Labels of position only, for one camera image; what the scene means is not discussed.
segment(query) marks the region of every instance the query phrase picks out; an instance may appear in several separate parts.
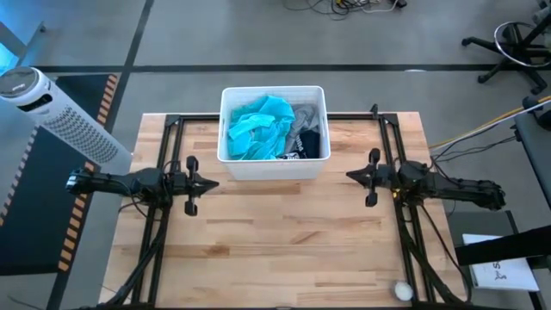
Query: white plastic bin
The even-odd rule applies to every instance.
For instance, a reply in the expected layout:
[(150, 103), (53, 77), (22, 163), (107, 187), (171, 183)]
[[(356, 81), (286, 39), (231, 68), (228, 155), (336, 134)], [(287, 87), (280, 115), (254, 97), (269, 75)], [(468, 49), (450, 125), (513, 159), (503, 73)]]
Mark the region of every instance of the white plastic bin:
[[(319, 156), (316, 159), (285, 160), (231, 160), (227, 150), (227, 131), (232, 111), (240, 106), (251, 104), (263, 96), (284, 98), (292, 106), (310, 104), (318, 106), (319, 115)], [(220, 128), (218, 136), (218, 160), (230, 171), (236, 180), (285, 180), (313, 179), (323, 169), (331, 156), (327, 110), (324, 90), (319, 86), (273, 86), (273, 87), (232, 87), (222, 92), (220, 106)]]

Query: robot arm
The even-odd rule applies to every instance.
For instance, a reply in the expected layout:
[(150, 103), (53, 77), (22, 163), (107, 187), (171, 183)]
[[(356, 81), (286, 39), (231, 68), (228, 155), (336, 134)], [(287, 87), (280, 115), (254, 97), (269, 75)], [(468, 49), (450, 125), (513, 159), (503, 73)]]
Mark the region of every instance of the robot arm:
[(425, 198), (450, 199), (473, 202), (481, 208), (500, 210), (505, 205), (505, 193), (492, 181), (464, 180), (431, 172), (426, 164), (404, 162), (398, 172), (388, 164), (378, 164), (379, 149), (369, 153), (369, 164), (363, 169), (347, 172), (346, 175), (369, 189), (366, 206), (377, 203), (376, 187), (385, 187), (398, 193), (405, 202), (422, 201)]
[(160, 203), (161, 206), (171, 203), (173, 195), (187, 195), (185, 204), (187, 215), (196, 216), (195, 198), (201, 197), (218, 182), (201, 177), (197, 170), (199, 162), (193, 156), (186, 160), (189, 174), (177, 171), (164, 173), (158, 168), (145, 168), (125, 176), (92, 172), (88, 169), (73, 171), (65, 188), (73, 195), (89, 194), (95, 191), (138, 197), (144, 203)]

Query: blue cloth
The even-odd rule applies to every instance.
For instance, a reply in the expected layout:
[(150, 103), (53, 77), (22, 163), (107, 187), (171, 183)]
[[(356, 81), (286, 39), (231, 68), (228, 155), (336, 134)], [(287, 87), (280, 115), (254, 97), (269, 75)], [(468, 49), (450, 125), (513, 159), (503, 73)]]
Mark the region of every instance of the blue cloth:
[(291, 105), (266, 96), (232, 111), (228, 152), (232, 159), (276, 159), (285, 150), (285, 138), (294, 121)]

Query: white ball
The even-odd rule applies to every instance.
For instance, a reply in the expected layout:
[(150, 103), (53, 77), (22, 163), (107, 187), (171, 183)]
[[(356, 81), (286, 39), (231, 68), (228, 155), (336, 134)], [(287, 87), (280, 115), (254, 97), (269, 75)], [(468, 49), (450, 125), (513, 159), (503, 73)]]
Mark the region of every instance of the white ball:
[(410, 301), (413, 297), (413, 289), (406, 282), (397, 281), (394, 284), (394, 294), (401, 301)]

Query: white tower fan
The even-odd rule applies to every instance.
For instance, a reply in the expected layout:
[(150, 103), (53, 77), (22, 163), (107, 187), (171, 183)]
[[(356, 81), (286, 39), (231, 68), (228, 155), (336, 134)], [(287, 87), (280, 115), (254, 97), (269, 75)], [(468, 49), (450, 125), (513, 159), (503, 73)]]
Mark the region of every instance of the white tower fan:
[(131, 153), (44, 73), (16, 67), (0, 77), (0, 98), (100, 166), (128, 165)]

